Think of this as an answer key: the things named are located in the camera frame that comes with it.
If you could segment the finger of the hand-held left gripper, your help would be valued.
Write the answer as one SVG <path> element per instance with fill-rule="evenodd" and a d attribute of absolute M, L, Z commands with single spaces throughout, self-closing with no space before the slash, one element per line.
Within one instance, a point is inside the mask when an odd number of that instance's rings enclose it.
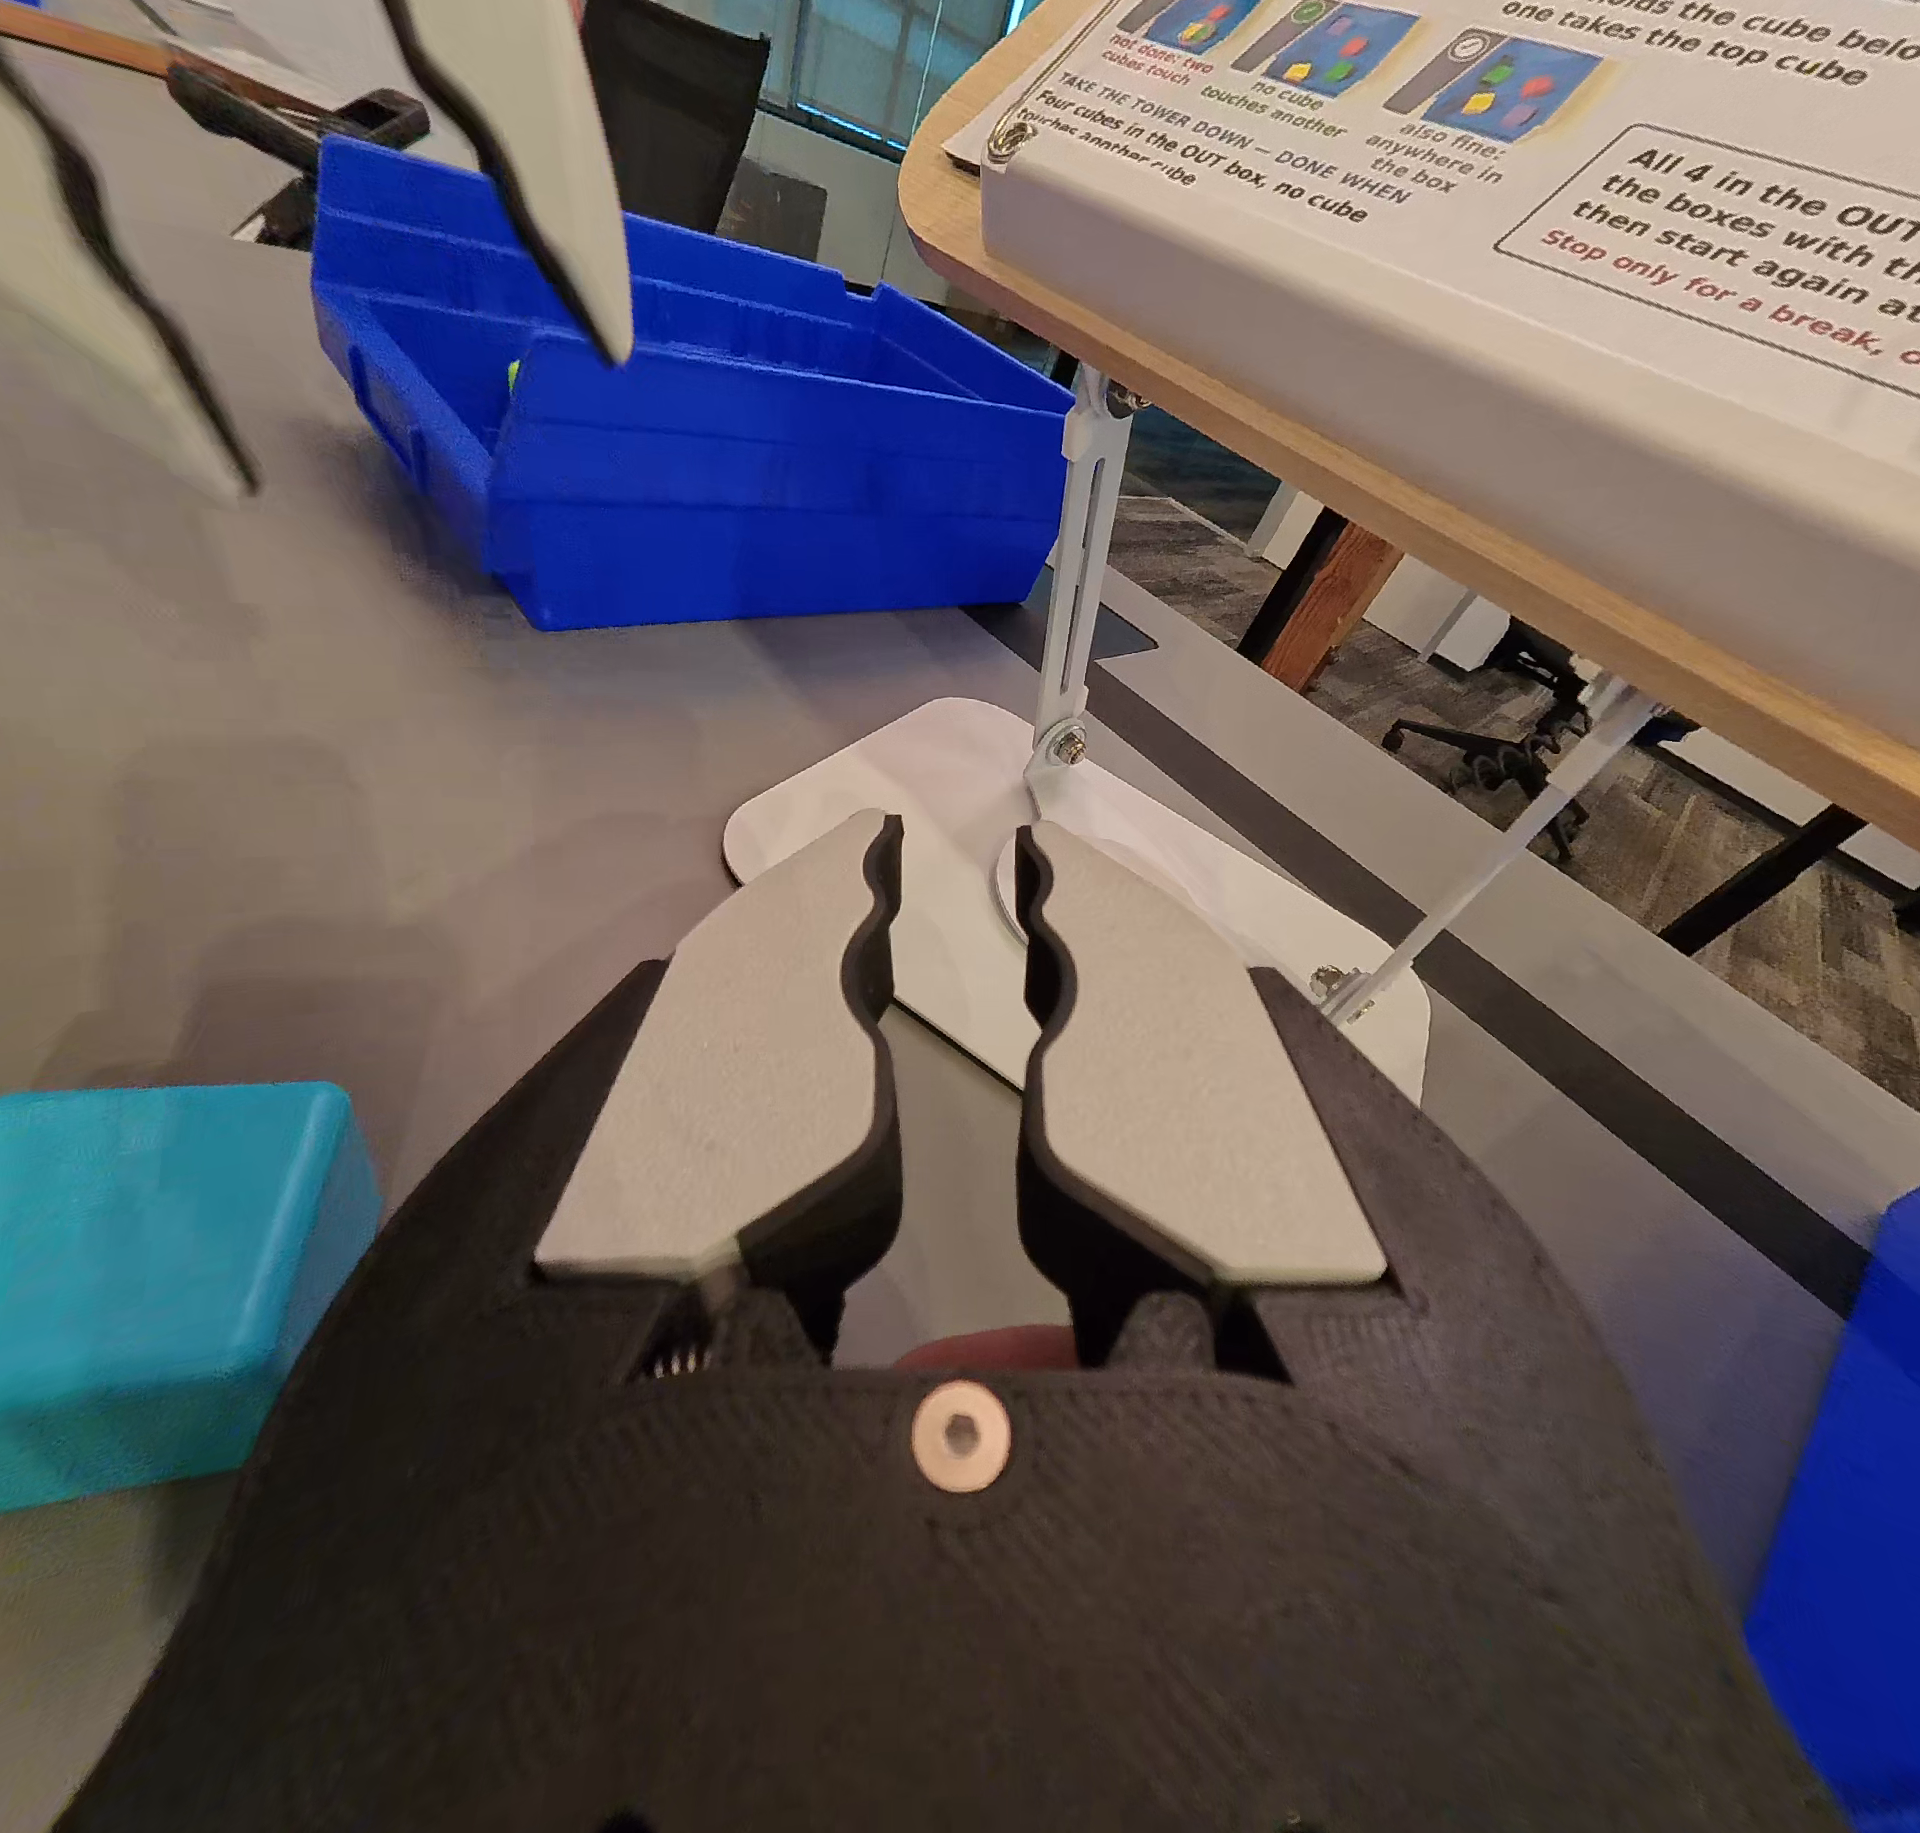
<path fill-rule="evenodd" d="M 2 61 L 4 361 L 202 493 L 237 502 L 260 471 L 192 340 L 122 256 L 83 147 Z"/>
<path fill-rule="evenodd" d="M 632 355 L 626 225 L 573 0 L 380 0 L 528 256 L 600 355 Z"/>

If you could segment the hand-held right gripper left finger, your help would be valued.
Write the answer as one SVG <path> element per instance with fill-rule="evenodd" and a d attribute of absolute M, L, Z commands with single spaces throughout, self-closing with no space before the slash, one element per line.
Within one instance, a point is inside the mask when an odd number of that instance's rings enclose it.
<path fill-rule="evenodd" d="M 880 1019 L 905 823 L 857 811 L 684 935 L 536 1247 L 556 1277 L 777 1292 L 832 1362 L 903 1220 Z"/>

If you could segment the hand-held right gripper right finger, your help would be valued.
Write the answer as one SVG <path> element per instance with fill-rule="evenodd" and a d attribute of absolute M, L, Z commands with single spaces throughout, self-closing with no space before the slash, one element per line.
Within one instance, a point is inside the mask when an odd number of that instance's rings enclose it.
<path fill-rule="evenodd" d="M 1017 1233 L 1107 1366 L 1160 1295 L 1203 1342 L 1262 1292 L 1370 1292 L 1388 1258 L 1239 948 L 1056 822 L 1013 841 L 1026 1060 Z"/>

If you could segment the blue plastic bin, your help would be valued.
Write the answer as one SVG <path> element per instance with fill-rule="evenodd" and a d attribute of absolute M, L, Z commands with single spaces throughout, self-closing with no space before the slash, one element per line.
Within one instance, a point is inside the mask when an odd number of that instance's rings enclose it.
<path fill-rule="evenodd" d="M 1856 1829 L 1917 1827 L 1917 1194 L 1876 1254 L 1745 1636 Z"/>
<path fill-rule="evenodd" d="M 610 369 L 485 174 L 321 146 L 324 354 L 439 535 L 526 619 L 1026 599 L 1065 502 L 1067 388 L 891 285 L 624 225 L 634 350 Z"/>

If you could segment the cyan cube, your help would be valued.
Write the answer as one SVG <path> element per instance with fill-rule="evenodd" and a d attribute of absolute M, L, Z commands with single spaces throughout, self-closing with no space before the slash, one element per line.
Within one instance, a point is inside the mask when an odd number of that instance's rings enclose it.
<path fill-rule="evenodd" d="M 247 1464 L 381 1199 L 324 1081 L 2 1099 L 2 1509 Z"/>

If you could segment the grey desk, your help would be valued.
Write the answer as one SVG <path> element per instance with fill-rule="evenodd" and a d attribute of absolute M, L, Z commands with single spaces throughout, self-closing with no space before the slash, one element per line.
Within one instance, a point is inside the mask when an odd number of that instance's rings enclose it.
<path fill-rule="evenodd" d="M 732 636 L 510 631 L 349 441 L 294 266 L 136 256 L 254 404 L 202 503 L 4 369 L 10 1036 L 337 1073 L 397 1170 L 217 1509 L 4 1531 L 4 1821 L 51 1829 L 1836 1829 L 1656 1466 L 1496 1185 L 1264 984 L 1413 1289 L 1189 1307 L 990 1374 L 1002 1482 L 925 1484 L 922 1373 L 751 1292 L 552 1285 L 533 1222 L 724 886 L 697 829 L 774 687 Z M 1520 1208 L 1493 1203 L 1493 1189 Z"/>

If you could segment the black mesh office chair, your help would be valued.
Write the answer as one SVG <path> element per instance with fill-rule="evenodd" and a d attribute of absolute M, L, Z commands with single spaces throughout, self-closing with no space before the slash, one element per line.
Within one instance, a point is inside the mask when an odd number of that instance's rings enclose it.
<path fill-rule="evenodd" d="M 619 206 L 716 233 L 745 156 L 772 40 L 657 0 L 586 0 L 582 48 Z"/>

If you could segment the thin wooden board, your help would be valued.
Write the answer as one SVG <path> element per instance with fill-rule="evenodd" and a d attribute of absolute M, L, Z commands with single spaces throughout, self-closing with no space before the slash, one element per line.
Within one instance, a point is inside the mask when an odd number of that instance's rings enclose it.
<path fill-rule="evenodd" d="M 20 0 L 2 0 L 2 37 L 14 42 L 41 45 L 78 61 L 92 61 L 152 77 L 165 77 L 180 58 L 180 51 L 170 45 L 62 20 Z"/>

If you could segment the black device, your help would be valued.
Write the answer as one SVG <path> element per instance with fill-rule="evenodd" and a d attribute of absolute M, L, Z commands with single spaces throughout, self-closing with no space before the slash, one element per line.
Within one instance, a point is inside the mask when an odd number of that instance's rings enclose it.
<path fill-rule="evenodd" d="M 204 130 L 308 174 L 318 171 L 329 136 L 405 150 L 431 130 L 427 106 L 390 88 L 329 106 L 191 55 L 173 61 L 164 81 L 180 111 Z"/>

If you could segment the white stand with wooden board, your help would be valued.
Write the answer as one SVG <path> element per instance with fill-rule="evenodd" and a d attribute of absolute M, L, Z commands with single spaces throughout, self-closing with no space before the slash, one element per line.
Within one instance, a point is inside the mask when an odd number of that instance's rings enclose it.
<path fill-rule="evenodd" d="M 1658 706 L 1916 847 L 1916 404 L 1800 382 L 1868 429 L 1838 434 L 1462 295 L 1347 237 L 1223 200 L 1175 200 L 1042 136 L 982 166 L 1007 88 L 1112 0 L 1042 0 L 911 143 L 901 207 L 922 259 L 1080 358 L 1042 691 L 1028 717 L 927 701 L 732 812 L 751 882 L 848 812 L 905 823 L 901 1004 L 1021 1084 L 1013 839 L 1088 836 L 1209 918 L 1251 965 L 1331 1000 L 1417 1096 L 1417 951 L 1569 811 Z M 1355 526 L 1555 632 L 1601 671 L 1595 733 L 1523 818 L 1391 951 L 1355 902 L 1319 902 L 1116 773 L 1082 762 L 1122 399 L 1178 414 Z"/>

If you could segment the black swivel chair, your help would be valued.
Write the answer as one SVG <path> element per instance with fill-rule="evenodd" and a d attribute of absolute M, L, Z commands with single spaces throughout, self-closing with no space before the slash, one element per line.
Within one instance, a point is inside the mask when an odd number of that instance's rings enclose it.
<path fill-rule="evenodd" d="M 1505 636 L 1488 652 L 1485 663 L 1526 683 L 1550 691 L 1548 708 L 1518 737 L 1459 732 L 1414 719 L 1398 719 L 1381 740 L 1382 750 L 1398 754 L 1406 737 L 1452 749 L 1457 765 L 1448 786 L 1503 786 L 1538 796 L 1550 772 L 1569 749 L 1592 732 L 1586 706 L 1587 683 L 1576 669 L 1574 649 L 1550 638 L 1526 622 L 1511 619 Z"/>

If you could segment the black table leg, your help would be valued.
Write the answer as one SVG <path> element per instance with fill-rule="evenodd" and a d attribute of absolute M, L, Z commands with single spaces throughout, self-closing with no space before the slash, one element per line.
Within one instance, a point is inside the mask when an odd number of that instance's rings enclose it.
<path fill-rule="evenodd" d="M 1684 957 L 1699 954 L 1865 829 L 1860 814 L 1825 807 L 1684 909 L 1658 930 L 1658 940 Z"/>

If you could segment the printed instruction sheet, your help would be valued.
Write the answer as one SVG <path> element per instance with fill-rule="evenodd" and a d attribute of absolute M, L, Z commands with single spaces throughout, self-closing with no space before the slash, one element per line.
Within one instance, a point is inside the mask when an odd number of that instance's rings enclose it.
<path fill-rule="evenodd" d="M 1112 0 L 1042 136 L 1819 429 L 1916 404 L 1916 0 Z"/>

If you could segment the wooden post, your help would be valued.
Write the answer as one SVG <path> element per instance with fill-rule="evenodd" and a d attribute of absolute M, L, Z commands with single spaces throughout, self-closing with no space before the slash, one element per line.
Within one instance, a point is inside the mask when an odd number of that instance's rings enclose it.
<path fill-rule="evenodd" d="M 1402 548 L 1388 540 L 1361 526 L 1343 526 L 1260 659 L 1262 671 L 1297 692 L 1310 692 L 1399 561 Z"/>

